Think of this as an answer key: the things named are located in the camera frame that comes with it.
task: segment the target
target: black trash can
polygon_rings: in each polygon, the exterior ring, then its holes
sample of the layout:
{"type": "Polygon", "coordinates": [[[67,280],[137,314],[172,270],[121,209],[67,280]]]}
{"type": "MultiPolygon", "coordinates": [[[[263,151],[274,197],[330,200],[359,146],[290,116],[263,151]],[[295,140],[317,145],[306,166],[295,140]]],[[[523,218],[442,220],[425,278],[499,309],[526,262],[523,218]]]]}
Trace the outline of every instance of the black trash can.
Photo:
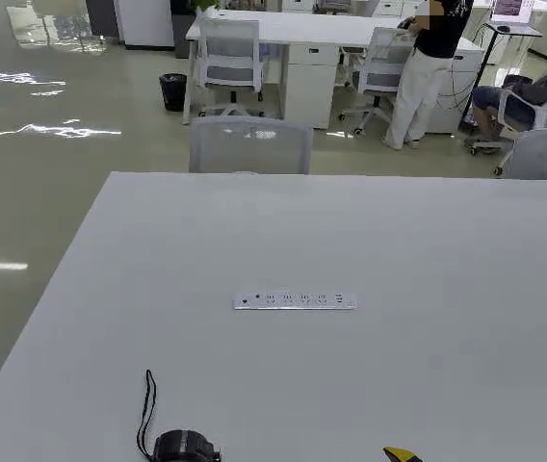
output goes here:
{"type": "Polygon", "coordinates": [[[186,76],[184,74],[164,74],[160,76],[160,89],[167,111],[183,111],[186,96],[186,76]]]}

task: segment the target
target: white pants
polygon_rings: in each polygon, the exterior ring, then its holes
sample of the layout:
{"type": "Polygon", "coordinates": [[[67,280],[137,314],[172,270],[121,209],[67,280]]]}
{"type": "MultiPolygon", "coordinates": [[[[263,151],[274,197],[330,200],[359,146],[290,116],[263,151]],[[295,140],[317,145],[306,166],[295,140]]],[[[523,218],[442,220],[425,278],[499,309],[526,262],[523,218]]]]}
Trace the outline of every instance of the white pants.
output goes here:
{"type": "Polygon", "coordinates": [[[400,149],[404,141],[419,140],[426,134],[431,110],[452,62],[452,58],[432,58],[413,49],[402,71],[396,107],[387,130],[385,140],[389,145],[400,149]]]}

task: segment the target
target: potted plant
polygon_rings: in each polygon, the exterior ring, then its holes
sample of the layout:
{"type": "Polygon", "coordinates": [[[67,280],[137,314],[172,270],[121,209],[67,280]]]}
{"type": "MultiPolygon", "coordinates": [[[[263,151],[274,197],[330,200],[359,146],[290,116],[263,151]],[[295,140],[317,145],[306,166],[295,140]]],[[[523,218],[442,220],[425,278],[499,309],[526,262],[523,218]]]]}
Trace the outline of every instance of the potted plant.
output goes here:
{"type": "Polygon", "coordinates": [[[220,7],[220,0],[190,0],[191,5],[196,11],[196,16],[214,17],[217,9],[220,7]]]}
{"type": "Polygon", "coordinates": [[[175,58],[186,59],[190,54],[186,33],[195,22],[195,17],[202,14],[211,17],[219,6],[220,0],[170,0],[175,58]]]}

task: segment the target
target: white office chair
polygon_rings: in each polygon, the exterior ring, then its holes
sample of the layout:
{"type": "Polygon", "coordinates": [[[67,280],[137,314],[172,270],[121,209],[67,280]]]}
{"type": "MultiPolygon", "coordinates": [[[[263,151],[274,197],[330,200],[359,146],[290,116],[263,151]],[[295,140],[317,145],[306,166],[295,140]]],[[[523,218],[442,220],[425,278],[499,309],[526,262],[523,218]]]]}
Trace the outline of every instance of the white office chair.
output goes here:
{"type": "Polygon", "coordinates": [[[205,88],[231,92],[230,104],[201,108],[198,115],[221,111],[222,116],[248,116],[246,108],[237,104],[236,91],[257,92],[259,102],[263,100],[261,86],[267,62],[260,61],[258,21],[201,18],[198,25],[198,82],[205,88]]]}
{"type": "Polygon", "coordinates": [[[190,172],[307,174],[311,127],[245,116],[196,119],[190,133],[190,172]]]}
{"type": "Polygon", "coordinates": [[[547,180],[547,130],[520,135],[494,174],[518,180],[547,180]]]}
{"type": "Polygon", "coordinates": [[[344,120],[348,114],[363,114],[353,130],[356,135],[363,133],[372,116],[391,122],[391,115],[380,108],[382,96],[395,96],[400,84],[404,64],[412,50],[415,37],[404,29],[376,27],[365,59],[357,58],[358,66],[352,73],[352,83],[358,94],[374,97],[372,106],[347,109],[338,116],[344,120]]]}
{"type": "MultiPolygon", "coordinates": [[[[547,102],[542,106],[536,106],[529,103],[521,96],[518,96],[511,90],[503,90],[501,92],[498,110],[495,108],[487,108],[487,110],[496,117],[500,131],[502,131],[503,127],[507,127],[509,130],[518,133],[547,128],[547,102]],[[521,101],[534,112],[534,121],[531,124],[522,123],[507,114],[507,103],[513,99],[521,101]]],[[[475,141],[469,147],[470,153],[475,155],[478,149],[507,149],[510,145],[511,140],[500,138],[497,141],[475,141]]]]}

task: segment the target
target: electrical outlet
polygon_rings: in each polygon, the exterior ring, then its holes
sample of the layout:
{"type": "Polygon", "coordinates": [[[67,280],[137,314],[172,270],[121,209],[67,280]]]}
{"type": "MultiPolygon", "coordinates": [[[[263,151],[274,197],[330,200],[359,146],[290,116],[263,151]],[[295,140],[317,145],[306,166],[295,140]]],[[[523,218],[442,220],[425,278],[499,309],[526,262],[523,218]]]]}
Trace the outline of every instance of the electrical outlet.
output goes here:
{"type": "Polygon", "coordinates": [[[236,310],[354,310],[357,297],[342,292],[249,292],[236,294],[233,307],[236,310]]]}

